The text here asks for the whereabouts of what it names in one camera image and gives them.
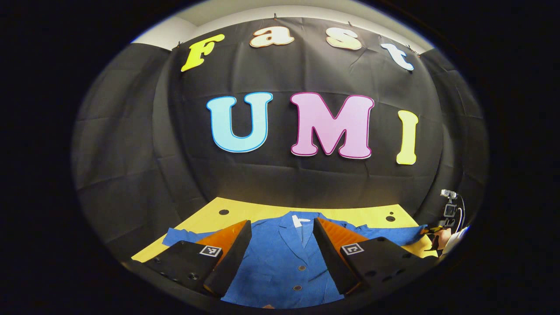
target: black fabric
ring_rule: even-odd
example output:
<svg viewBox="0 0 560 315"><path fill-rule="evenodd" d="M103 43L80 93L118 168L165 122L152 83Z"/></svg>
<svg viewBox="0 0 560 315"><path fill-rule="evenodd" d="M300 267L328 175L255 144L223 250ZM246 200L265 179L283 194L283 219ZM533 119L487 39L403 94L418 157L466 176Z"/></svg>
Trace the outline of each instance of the black fabric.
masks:
<svg viewBox="0 0 560 315"><path fill-rule="evenodd" d="M288 45L253 48L253 32L285 26L295 41ZM171 54L169 111L180 146L202 195L277 206L341 208L398 203L413 215L424 200L436 174L442 149L441 109L430 74L408 48L383 36L353 27L363 48L331 47L325 40L329 27L349 28L315 18L282 18L240 23L194 38ZM180 72L191 44L223 34L203 64ZM399 67L381 43L392 43L407 53L414 65ZM327 156L300 157L290 152L297 138L297 108L290 96L317 92L336 115L350 95L373 98L366 160ZM206 103L219 96L234 96L232 128L236 135L251 132L250 107L243 97L271 92L269 131L257 150L235 154L213 142ZM418 116L417 161L398 165L402 143L399 110ZM318 145L316 135L314 142Z"/></svg>
<svg viewBox="0 0 560 315"><path fill-rule="evenodd" d="M414 216L418 224L439 219L447 198L442 189L456 191L465 201L467 226L480 208L488 179L489 145L482 108L468 83L437 49L421 54L440 98L443 150L428 196Z"/></svg>
<svg viewBox="0 0 560 315"><path fill-rule="evenodd" d="M194 182L189 165L180 152L178 141L169 117L169 66L168 58L158 80L153 98L153 145L154 153L168 191L171 194L181 220L190 217L208 201L204 199Z"/></svg>
<svg viewBox="0 0 560 315"><path fill-rule="evenodd" d="M158 167L172 166L154 152L153 98L168 56L151 45L127 46L92 84L74 127L72 171L82 211L120 260L206 204L200 195L174 203Z"/></svg>

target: black border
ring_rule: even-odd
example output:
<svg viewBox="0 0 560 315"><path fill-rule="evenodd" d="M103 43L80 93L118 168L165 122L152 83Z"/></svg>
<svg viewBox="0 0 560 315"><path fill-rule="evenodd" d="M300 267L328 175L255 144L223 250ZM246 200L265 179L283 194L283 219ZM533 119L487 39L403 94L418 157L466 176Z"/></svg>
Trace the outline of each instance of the black border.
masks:
<svg viewBox="0 0 560 315"><path fill-rule="evenodd" d="M7 86L5 120L13 130L6 133L5 156L10 161L6 170L15 176L5 180L7 200L13 203L4 219L9 235L4 258L11 270L2 313L195 313L112 258L79 211L69 167L73 121L94 78L142 30L188 4L19 1L4 10L9 43L4 61L14 68L5 78L15 83ZM531 219L546 220L555 209L540 198L546 196L541 189L548 187L544 179L554 168L548 164L551 156L540 154L550 136L538 132L553 127L542 109L547 110L547 100L557 103L543 96L553 91L546 73L554 73L558 62L546 49L552 47L550 40L538 36L554 31L557 7L442 0L378 1L375 6L412 28L430 26L428 39L478 92L488 122L491 165L489 193L469 237L438 268L356 313L554 313L547 306L554 300L540 295L554 292L553 287L534 277L539 270L552 272L552 256L538 253L552 250L526 231L534 228ZM539 265L533 268L526 261ZM323 310L337 312L328 304ZM249 311L281 313L244 313Z"/></svg>

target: person's hand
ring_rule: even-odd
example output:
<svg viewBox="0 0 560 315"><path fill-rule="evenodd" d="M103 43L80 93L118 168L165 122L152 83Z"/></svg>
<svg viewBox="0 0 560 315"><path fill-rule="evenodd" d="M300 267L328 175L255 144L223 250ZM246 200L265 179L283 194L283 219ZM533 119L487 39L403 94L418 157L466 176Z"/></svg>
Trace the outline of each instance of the person's hand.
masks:
<svg viewBox="0 0 560 315"><path fill-rule="evenodd" d="M439 230L437 232L435 232L434 234L434 238L432 241L432 245L433 243L436 241L436 236L439 236L438 240L437 240L437 249L441 250L445 248L445 245L447 245L447 242L449 241L449 238L451 237L451 229L447 228L445 230Z"/></svg>

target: shirt tag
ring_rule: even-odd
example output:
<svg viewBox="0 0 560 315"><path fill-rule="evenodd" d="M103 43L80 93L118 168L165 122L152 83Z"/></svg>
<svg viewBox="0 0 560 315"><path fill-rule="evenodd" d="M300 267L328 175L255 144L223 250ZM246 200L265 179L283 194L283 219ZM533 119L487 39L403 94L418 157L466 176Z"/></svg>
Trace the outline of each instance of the shirt tag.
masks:
<svg viewBox="0 0 560 315"><path fill-rule="evenodd" d="M293 221L293 225L296 228L300 228L302 222L309 222L311 220L309 220L309 219L298 219L297 215L292 215L292 221Z"/></svg>

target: cable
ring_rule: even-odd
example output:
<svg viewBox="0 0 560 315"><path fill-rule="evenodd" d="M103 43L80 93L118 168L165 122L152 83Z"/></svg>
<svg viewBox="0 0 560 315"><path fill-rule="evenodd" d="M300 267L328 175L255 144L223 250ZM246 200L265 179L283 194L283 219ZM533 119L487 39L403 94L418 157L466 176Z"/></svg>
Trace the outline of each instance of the cable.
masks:
<svg viewBox="0 0 560 315"><path fill-rule="evenodd" d="M463 209L462 209L462 208L459 208L459 210L461 210L461 211L459 211L459 222L457 223L457 229L455 230L456 233L459 231L459 228L460 228L461 225L463 224L463 223L462 223L462 220L463 220Z"/></svg>
<svg viewBox="0 0 560 315"><path fill-rule="evenodd" d="M461 222L461 227L463 227L463 224L465 223L465 219L466 219L466 209L465 209L465 200L463 199L463 197L460 194L459 197L461 197L461 202L463 203L463 222Z"/></svg>

